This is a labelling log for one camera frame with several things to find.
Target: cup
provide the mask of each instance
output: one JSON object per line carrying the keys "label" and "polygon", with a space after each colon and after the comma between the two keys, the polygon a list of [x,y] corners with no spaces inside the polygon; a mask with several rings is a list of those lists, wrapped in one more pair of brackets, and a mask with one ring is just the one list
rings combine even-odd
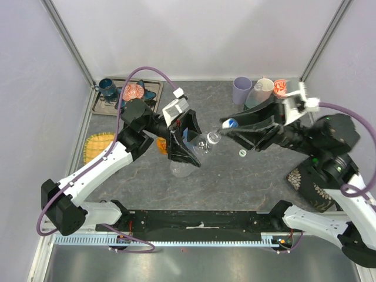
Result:
{"label": "cup", "polygon": [[117,97],[116,85],[113,83],[112,79],[103,78],[98,85],[95,86],[95,90],[102,93],[105,99]]}
{"label": "cup", "polygon": [[286,98],[287,88],[285,79],[274,81],[274,94],[280,99]]}
{"label": "cup", "polygon": [[257,83],[261,83],[263,88],[261,91],[257,92],[256,100],[258,102],[264,102],[272,93],[274,89],[274,82],[269,78],[261,78],[257,81]]}
{"label": "cup", "polygon": [[233,102],[236,105],[245,103],[248,93],[252,88],[252,80],[245,77],[239,77],[234,80],[233,84]]}

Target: orange part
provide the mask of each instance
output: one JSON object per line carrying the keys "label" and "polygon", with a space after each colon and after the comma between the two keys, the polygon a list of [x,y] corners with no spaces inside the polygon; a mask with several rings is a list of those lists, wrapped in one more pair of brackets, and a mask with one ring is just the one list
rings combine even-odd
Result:
{"label": "orange part", "polygon": [[115,133],[103,132],[90,136],[83,147],[83,163],[87,164],[103,152],[113,141]]}
{"label": "orange part", "polygon": [[157,138],[157,147],[161,154],[166,155],[167,154],[167,141],[165,138],[158,137]]}

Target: red cup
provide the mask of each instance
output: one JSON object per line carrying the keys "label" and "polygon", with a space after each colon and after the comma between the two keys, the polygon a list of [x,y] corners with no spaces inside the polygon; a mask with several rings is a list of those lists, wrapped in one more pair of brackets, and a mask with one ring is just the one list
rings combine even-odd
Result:
{"label": "red cup", "polygon": [[274,81],[274,94],[280,99],[286,98],[286,82],[287,80],[285,79],[279,79]]}

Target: clear plastic bottle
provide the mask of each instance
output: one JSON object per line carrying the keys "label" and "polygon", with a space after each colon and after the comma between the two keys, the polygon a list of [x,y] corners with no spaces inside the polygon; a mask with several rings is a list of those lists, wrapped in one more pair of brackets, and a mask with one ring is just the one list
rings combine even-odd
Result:
{"label": "clear plastic bottle", "polygon": [[[216,131],[211,131],[196,136],[188,143],[188,145],[191,146],[187,147],[196,155],[200,163],[203,164],[220,139],[221,136]],[[196,169],[198,169],[198,167],[190,163],[171,162],[170,165],[172,174],[179,178],[187,177]]]}
{"label": "clear plastic bottle", "polygon": [[246,102],[244,103],[244,110],[251,109],[260,103],[257,101],[257,97],[259,96],[259,92],[262,90],[263,84],[261,82],[257,82],[254,88],[252,88],[251,92],[248,94]]}

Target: white wall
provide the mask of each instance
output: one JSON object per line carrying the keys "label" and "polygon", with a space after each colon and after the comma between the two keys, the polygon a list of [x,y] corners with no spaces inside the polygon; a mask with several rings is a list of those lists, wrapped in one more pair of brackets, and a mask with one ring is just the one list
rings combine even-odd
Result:
{"label": "white wall", "polygon": [[300,76],[340,2],[54,0],[95,79]]}
{"label": "white wall", "polygon": [[[374,0],[353,1],[308,78],[307,89],[310,96],[350,108],[376,127],[374,11]],[[355,124],[361,140],[351,156],[369,181],[375,169],[375,146],[367,131],[359,123]]]}
{"label": "white wall", "polygon": [[66,173],[89,85],[40,1],[2,1],[0,38],[0,280],[21,282],[41,184]]}

